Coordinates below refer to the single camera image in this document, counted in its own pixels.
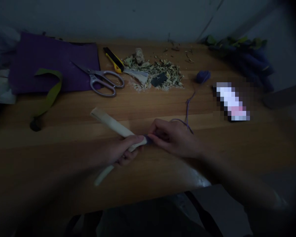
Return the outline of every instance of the pale wooden stick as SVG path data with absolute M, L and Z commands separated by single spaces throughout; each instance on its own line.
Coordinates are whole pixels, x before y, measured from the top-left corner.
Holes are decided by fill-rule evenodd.
M 128 128 L 121 125 L 119 122 L 117 122 L 111 116 L 109 116 L 107 113 L 105 113 L 103 110 L 101 110 L 101 109 L 99 109 L 97 107 L 94 108 L 91 111 L 90 115 L 93 118 L 99 120 L 102 124 L 107 125 L 110 129 L 117 132 L 122 137 L 126 138 L 126 137 L 128 137 L 130 135 L 135 135 Z M 128 148 L 128 150 L 130 152 L 133 152 L 138 146 L 145 145 L 145 144 L 147 144 L 147 139 L 146 138 L 144 138 L 144 140 L 142 142 L 132 145 L 131 147 Z M 96 180 L 94 181 L 94 185 L 99 186 L 100 183 L 102 182 L 102 180 L 112 171 L 113 168 L 114 168 L 114 166 L 112 166 L 112 165 L 106 167 L 100 173 L 100 175 L 96 178 Z

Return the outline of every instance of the green ribbon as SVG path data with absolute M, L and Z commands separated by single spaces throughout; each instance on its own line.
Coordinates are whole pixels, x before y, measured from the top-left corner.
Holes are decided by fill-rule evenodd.
M 35 76 L 39 76 L 39 75 L 43 75 L 43 74 L 47 74 L 47 73 L 53 74 L 56 77 L 58 77 L 59 82 L 49 90 L 49 92 L 46 96 L 46 99 L 40 105 L 38 111 L 36 112 L 36 114 L 33 117 L 32 122 L 30 123 L 30 128 L 35 132 L 38 132 L 41 130 L 41 126 L 39 125 L 40 124 L 39 118 L 53 106 L 53 104 L 57 98 L 57 95 L 59 94 L 59 92 L 62 88 L 62 78 L 63 77 L 62 77 L 62 73 L 60 71 L 40 68 L 35 73 Z

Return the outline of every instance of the string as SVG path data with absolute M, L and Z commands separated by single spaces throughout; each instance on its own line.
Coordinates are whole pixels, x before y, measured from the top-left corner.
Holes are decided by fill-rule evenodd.
M 198 83 L 198 84 L 201 85 L 204 82 L 206 82 L 209 78 L 210 78 L 210 72 L 209 71 L 199 71 L 199 73 L 196 76 L 196 80 L 195 81 L 196 81 L 196 83 Z M 180 122 L 182 122 L 190 130 L 190 132 L 192 134 L 194 134 L 194 132 L 191 129 L 191 127 L 189 126 L 189 124 L 188 124 L 188 107 L 189 107 L 190 102 L 194 98 L 195 93 L 196 93 L 196 90 L 195 90 L 195 87 L 194 86 L 193 86 L 193 89 L 194 89 L 193 95 L 189 99 L 187 99 L 187 101 L 186 101 L 186 115 L 185 115 L 186 123 L 183 120 L 178 119 L 178 118 L 171 119 L 171 121 L 180 121 Z
M 187 101 L 186 101 L 186 115 L 185 115 L 185 120 L 186 120 L 186 123 L 183 121 L 183 120 L 181 120 L 181 119 L 179 119 L 179 118 L 173 118 L 173 119 L 171 119 L 171 121 L 180 121 L 180 122 L 182 122 L 189 130 L 190 130 L 190 132 L 192 133 L 192 134 L 194 134 L 194 132 L 193 132 L 193 130 L 191 129 L 191 127 L 189 126 L 189 124 L 188 124 L 188 107 L 189 107 L 189 105 L 190 105 L 190 101 L 193 99 L 193 97 L 195 96 L 195 93 L 196 93 L 196 90 L 195 90 L 195 88 L 194 88 L 194 93 L 193 93 L 193 95 L 189 98 L 189 99 L 187 99 Z

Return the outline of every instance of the wooden table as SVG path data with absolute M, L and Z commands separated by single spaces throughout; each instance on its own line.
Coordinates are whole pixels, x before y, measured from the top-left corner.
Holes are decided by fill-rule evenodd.
M 252 120 L 230 123 L 216 112 L 211 85 L 218 81 L 242 81 L 243 78 L 206 47 L 181 45 L 179 52 L 167 42 L 111 41 L 99 44 L 102 70 L 113 70 L 102 52 L 108 46 L 121 58 L 141 47 L 145 58 L 155 55 L 181 67 L 184 89 L 168 92 L 151 88 L 137 92 L 130 76 L 123 75 L 126 86 L 115 98 L 103 98 L 93 91 L 63 93 L 44 115 L 40 132 L 29 129 L 29 122 L 44 96 L 23 95 L 15 105 L 7 106 L 0 116 L 0 193 L 59 166 L 65 160 L 57 154 L 60 145 L 70 149 L 76 142 L 113 138 L 117 135 L 93 119 L 90 111 L 100 106 L 135 134 L 144 134 L 155 118 L 185 118 L 186 100 L 191 97 L 199 70 L 210 70 L 211 79 L 197 88 L 190 103 L 189 124 L 196 136 L 228 155 L 240 167 L 256 174 L 296 164 L 296 127 L 288 118 L 251 101 Z M 192 49 L 194 64 L 185 62 L 185 51 Z M 53 156 L 36 159 L 37 153 L 55 151 Z M 130 165 L 114 169 L 94 188 L 96 174 L 57 198 L 46 211 L 53 216 L 72 216 L 105 208 L 161 197 L 210 185 L 200 167 L 150 145 Z

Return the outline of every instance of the white wall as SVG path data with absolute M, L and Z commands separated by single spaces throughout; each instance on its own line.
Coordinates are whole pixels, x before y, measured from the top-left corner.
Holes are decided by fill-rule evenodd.
M 226 37 L 269 0 L 0 0 L 0 24 L 63 38 L 115 38 L 194 42 Z
M 278 6 L 244 35 L 268 40 L 265 52 L 275 70 L 270 76 L 275 92 L 296 85 L 296 22 L 289 5 Z

